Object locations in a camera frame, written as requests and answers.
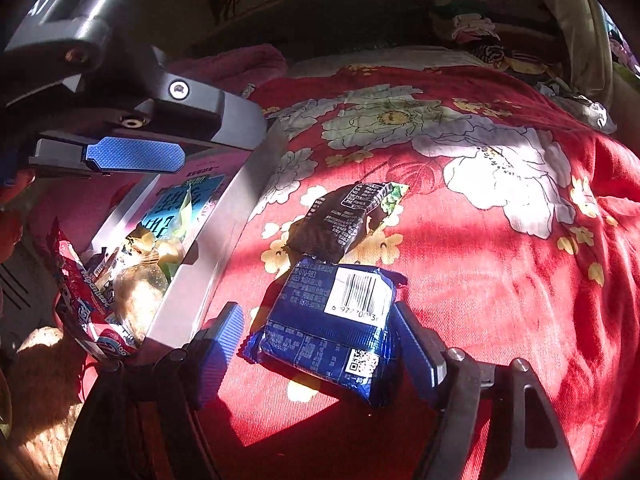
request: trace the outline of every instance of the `blue snack package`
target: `blue snack package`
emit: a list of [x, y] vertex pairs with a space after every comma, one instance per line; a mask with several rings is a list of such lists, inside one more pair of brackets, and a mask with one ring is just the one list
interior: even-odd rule
[[371, 406], [389, 402], [399, 370], [398, 336], [389, 326], [402, 274], [305, 257], [293, 268], [265, 325], [242, 355], [268, 355], [339, 384]]

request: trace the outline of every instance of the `pink towel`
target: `pink towel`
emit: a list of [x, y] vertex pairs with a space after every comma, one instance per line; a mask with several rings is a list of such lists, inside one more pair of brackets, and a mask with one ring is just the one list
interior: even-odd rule
[[172, 73], [241, 95], [250, 84], [257, 87], [284, 76], [287, 62], [277, 48], [262, 44], [202, 59], [182, 59], [168, 68]]

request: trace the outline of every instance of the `white label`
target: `white label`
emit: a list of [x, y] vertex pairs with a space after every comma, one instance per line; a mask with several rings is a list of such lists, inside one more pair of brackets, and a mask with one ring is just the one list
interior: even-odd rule
[[357, 184], [340, 203], [351, 209], [363, 209], [367, 214], [382, 202], [382, 189], [385, 189], [382, 184]]
[[44, 9], [44, 6], [47, 5], [48, 3], [49, 3], [49, 0], [44, 0], [44, 3], [41, 5], [40, 0], [38, 0], [33, 4], [33, 7], [31, 7], [31, 10], [27, 12], [27, 16], [37, 16], [42, 12], [42, 9]]
[[324, 311], [333, 316], [384, 328], [391, 288], [378, 274], [340, 267]]
[[364, 350], [351, 350], [347, 365], [344, 367], [344, 371], [365, 379], [373, 377], [373, 372], [376, 371], [378, 366], [379, 357], [372, 352], [365, 352]]

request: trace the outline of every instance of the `barcode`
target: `barcode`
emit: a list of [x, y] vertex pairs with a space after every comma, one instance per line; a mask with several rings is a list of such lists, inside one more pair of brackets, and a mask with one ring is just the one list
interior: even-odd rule
[[380, 275], [338, 268], [324, 311], [332, 316], [384, 328], [392, 290]]
[[352, 274], [347, 278], [342, 294], [342, 304], [347, 308], [361, 310], [371, 316], [375, 306], [373, 301], [375, 287], [376, 279], [374, 276]]

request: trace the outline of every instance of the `dark brown snack package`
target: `dark brown snack package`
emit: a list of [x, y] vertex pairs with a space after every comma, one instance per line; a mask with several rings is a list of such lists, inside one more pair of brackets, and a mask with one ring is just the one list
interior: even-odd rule
[[350, 184], [321, 196], [287, 245], [332, 264], [391, 215], [409, 187], [395, 182]]

